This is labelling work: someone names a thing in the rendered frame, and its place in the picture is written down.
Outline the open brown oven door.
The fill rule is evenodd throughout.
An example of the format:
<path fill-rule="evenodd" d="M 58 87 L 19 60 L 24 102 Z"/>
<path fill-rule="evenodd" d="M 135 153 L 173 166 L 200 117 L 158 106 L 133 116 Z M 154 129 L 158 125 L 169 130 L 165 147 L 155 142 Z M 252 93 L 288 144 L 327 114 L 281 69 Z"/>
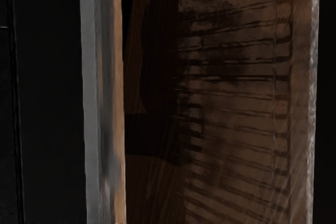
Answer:
<path fill-rule="evenodd" d="M 127 224 L 313 224 L 319 0 L 124 0 Z"/>

